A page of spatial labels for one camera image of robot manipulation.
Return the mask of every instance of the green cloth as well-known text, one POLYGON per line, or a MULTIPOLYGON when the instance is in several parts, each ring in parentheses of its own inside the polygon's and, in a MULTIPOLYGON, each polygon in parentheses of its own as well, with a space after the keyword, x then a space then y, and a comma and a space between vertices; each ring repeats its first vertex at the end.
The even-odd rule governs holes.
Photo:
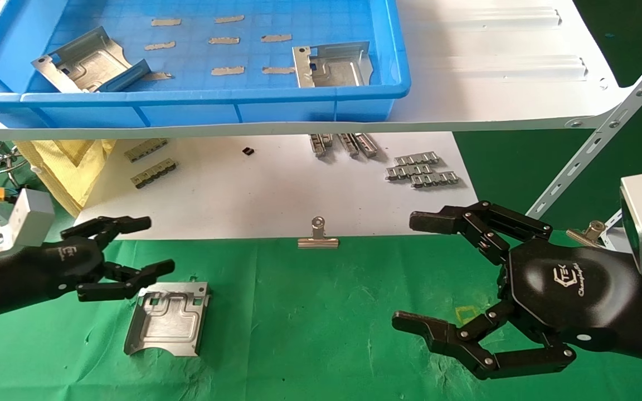
MULTIPOLYGON (((395 310, 457 322, 457 308, 467 318, 496 302, 498 268, 460 236, 342 238, 335 251, 119 241, 106 254, 134 267, 174 257, 166 280, 209 282, 201 357, 127 356, 134 301, 68 294, 0 315, 0 399, 642 399, 642 360, 577 349, 563 373, 483 382, 394 330, 395 310)), ((486 341, 537 347, 510 325, 486 341)))

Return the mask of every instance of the yellow cloth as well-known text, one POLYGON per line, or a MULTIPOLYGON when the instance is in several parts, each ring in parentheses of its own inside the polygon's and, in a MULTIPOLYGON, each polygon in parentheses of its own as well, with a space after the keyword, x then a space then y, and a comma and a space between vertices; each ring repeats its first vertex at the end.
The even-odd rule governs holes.
POLYGON ((112 152, 115 140, 34 140, 13 142, 56 200, 76 217, 112 152))

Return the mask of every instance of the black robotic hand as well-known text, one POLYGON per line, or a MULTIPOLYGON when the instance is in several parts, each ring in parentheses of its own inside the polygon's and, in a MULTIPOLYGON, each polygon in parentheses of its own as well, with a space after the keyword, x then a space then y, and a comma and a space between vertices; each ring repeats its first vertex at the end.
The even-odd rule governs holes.
POLYGON ((395 312, 393 327, 421 335, 430 352, 456 358, 479 379, 563 370, 568 344, 642 358, 642 277, 629 253, 548 243, 551 227, 489 202, 413 212, 410 228, 462 234, 492 264, 500 302, 462 327, 395 312), (510 249, 494 231, 523 243, 510 249), (479 341, 510 322, 543 348, 492 354, 479 341))
POLYGON ((106 262, 103 249, 118 234, 148 228, 148 217, 99 217, 62 231, 63 241, 0 257, 0 314, 74 290, 81 301, 132 299, 175 270, 175 262, 156 262, 138 271, 106 262), (99 282, 102 278, 114 282, 99 282))

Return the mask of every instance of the blue storage bin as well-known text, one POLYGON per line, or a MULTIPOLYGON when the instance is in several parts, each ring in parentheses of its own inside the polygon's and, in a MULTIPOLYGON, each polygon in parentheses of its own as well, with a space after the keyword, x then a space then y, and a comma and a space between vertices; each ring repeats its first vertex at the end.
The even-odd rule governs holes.
POLYGON ((10 128, 136 128, 260 121, 384 121, 410 91, 395 0, 2 0, 0 122, 10 128), (244 15, 242 21, 215 18, 244 15), (181 18, 177 26, 151 26, 181 18), (123 92, 61 94, 31 61, 97 26, 135 64, 173 79, 138 81, 123 92), (264 43, 264 35, 292 35, 264 43), (211 37, 237 36, 236 45, 211 37), (144 46, 175 41, 174 48, 144 46), (367 86, 298 88, 296 75, 262 67, 293 66, 293 46, 369 41, 367 86), (212 76, 216 67, 245 66, 212 76))

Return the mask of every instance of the white shelf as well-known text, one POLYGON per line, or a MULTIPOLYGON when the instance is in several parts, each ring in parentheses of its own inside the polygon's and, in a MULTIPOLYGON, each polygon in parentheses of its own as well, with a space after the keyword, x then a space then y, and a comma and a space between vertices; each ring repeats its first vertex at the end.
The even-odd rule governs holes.
POLYGON ((0 129, 0 139, 559 129, 577 118, 595 128, 626 97, 571 0, 397 4, 413 84, 388 122, 0 129))

